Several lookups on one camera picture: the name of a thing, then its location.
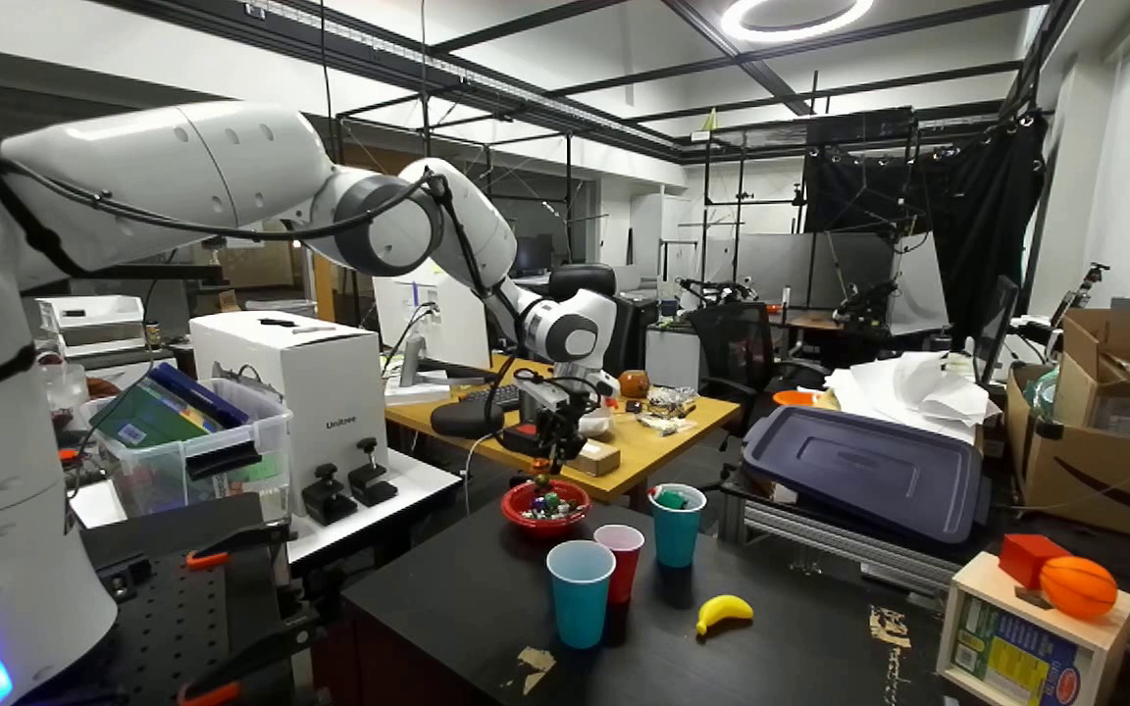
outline orange toy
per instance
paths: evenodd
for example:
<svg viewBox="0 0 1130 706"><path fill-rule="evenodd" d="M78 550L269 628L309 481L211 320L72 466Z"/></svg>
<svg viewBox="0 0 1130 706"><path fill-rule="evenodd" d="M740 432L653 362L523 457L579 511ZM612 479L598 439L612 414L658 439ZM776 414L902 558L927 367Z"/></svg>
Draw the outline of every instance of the orange toy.
<svg viewBox="0 0 1130 706"><path fill-rule="evenodd" d="M1119 580L1088 558L1051 558L1041 568L1041 593L1075 618L1100 618L1116 609Z"/></svg>

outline blue cup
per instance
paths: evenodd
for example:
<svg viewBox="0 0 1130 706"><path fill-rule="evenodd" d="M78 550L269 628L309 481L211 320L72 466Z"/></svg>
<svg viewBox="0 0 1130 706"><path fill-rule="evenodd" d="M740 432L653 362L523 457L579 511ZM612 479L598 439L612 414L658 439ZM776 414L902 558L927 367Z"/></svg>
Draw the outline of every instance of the blue cup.
<svg viewBox="0 0 1130 706"><path fill-rule="evenodd" d="M560 541L547 566L554 571L556 639L574 649L602 647L615 558L598 541Z"/></svg>
<svg viewBox="0 0 1130 706"><path fill-rule="evenodd" d="M653 489L655 566L662 568L696 566L700 515L708 511L708 503L709 498L688 481L658 481Z"/></svg>

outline black curtain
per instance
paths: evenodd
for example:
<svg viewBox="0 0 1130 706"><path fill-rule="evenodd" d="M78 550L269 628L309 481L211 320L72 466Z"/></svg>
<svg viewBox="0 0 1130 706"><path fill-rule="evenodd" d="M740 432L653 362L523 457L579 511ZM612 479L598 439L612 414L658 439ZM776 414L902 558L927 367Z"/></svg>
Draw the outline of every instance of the black curtain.
<svg viewBox="0 0 1130 706"><path fill-rule="evenodd" d="M885 158L825 143L806 159L807 234L876 230L878 240L934 230L947 302L957 334L987 319L995 279L1019 283L1025 227L1041 201L1041 125L995 125L977 136Z"/></svg>

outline white printer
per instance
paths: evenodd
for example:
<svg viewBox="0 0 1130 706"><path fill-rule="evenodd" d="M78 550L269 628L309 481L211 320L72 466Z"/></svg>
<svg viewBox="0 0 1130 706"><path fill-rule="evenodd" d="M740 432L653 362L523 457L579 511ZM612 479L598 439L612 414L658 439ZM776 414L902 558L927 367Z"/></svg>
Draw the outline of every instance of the white printer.
<svg viewBox="0 0 1130 706"><path fill-rule="evenodd" d="M145 347L145 304L131 292L37 296L39 325L67 362Z"/></svg>
<svg viewBox="0 0 1130 706"><path fill-rule="evenodd" d="M281 311L235 311L187 320L196 372L230 372L273 389L289 406L289 511L301 487L335 461L339 479L386 461L379 347L371 329Z"/></svg>

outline plastic bin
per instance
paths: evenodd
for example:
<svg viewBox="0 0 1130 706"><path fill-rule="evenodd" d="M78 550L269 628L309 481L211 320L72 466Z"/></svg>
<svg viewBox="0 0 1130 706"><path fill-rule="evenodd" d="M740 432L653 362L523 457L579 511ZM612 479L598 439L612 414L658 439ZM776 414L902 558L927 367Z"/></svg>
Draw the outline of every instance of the plastic bin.
<svg viewBox="0 0 1130 706"><path fill-rule="evenodd" d="M961 546L986 487L968 441L867 414L779 406L756 419L740 457L858 516Z"/></svg>
<svg viewBox="0 0 1130 706"><path fill-rule="evenodd" d="M263 515L281 516L289 498L289 410L269 390L238 380L205 385L242 406L251 422L161 447L127 447L93 436L127 515L140 516L229 492L258 492Z"/></svg>

